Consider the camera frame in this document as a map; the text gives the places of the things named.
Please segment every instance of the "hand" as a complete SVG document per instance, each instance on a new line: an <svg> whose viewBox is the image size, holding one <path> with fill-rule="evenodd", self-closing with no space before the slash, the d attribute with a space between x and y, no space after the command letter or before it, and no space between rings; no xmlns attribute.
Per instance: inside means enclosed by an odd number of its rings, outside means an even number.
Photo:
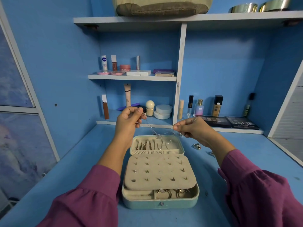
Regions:
<svg viewBox="0 0 303 227"><path fill-rule="evenodd" d="M142 107L127 107L117 118L113 142L118 142L126 151L132 144L134 132L140 127L142 119L146 119Z"/></svg>
<svg viewBox="0 0 303 227"><path fill-rule="evenodd" d="M177 122L173 129L187 138L193 138L203 146L210 147L210 139L217 134L201 117L193 117Z"/></svg>

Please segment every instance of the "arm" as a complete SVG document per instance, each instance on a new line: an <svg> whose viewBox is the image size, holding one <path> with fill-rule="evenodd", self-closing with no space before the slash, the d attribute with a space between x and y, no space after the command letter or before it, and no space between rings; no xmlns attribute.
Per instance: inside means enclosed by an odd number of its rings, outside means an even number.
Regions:
<svg viewBox="0 0 303 227"><path fill-rule="evenodd" d="M173 126L209 147L228 185L226 202L239 226L303 226L303 205L293 196L285 178L261 170L202 118L189 118Z"/></svg>
<svg viewBox="0 0 303 227"><path fill-rule="evenodd" d="M77 188L54 199L38 227L118 226L116 197L122 163L131 146L135 129L140 127L143 109L128 107L117 118L115 135L97 165Z"/></svg>

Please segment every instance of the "sleeve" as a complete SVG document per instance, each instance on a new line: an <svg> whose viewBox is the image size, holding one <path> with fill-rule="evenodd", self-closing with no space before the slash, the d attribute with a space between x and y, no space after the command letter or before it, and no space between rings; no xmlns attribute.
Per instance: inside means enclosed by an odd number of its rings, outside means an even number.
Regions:
<svg viewBox="0 0 303 227"><path fill-rule="evenodd" d="M38 227L118 226L119 175L95 165L77 188L54 199Z"/></svg>
<svg viewBox="0 0 303 227"><path fill-rule="evenodd" d="M260 169L239 150L228 153L218 173L227 182L226 202L239 226L303 226L303 205L286 178Z"/></svg>

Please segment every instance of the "blue table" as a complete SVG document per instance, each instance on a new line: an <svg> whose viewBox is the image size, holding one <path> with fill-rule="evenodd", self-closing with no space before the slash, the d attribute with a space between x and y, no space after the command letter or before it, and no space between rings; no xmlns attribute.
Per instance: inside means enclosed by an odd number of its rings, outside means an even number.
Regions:
<svg viewBox="0 0 303 227"><path fill-rule="evenodd" d="M168 129L155 129L158 133ZM37 225L47 214L53 199L75 188L98 161L114 135L112 125L97 124L66 156L0 221L0 226ZM136 135L150 135L149 128L136 130ZM253 163L262 169L286 177L299 202L303 203L303 168L263 135L222 133ZM191 209L130 210L120 201L119 226L233 226L225 204L226 183L218 175L218 164L210 149L195 150L193 139L181 138L200 187L200 196ZM123 171L128 158L127 152Z"/></svg>

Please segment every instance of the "pink compact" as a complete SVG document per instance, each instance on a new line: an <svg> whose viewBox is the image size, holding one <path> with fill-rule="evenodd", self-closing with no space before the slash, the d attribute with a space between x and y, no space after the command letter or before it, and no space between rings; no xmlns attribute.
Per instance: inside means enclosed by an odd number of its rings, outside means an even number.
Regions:
<svg viewBox="0 0 303 227"><path fill-rule="evenodd" d="M112 71L112 75L113 76L121 76L121 75L123 75L123 71Z"/></svg>
<svg viewBox="0 0 303 227"><path fill-rule="evenodd" d="M121 64L120 65L120 71L128 72L131 70L131 66L129 64Z"/></svg>
<svg viewBox="0 0 303 227"><path fill-rule="evenodd" d="M97 72L98 75L109 75L110 72Z"/></svg>

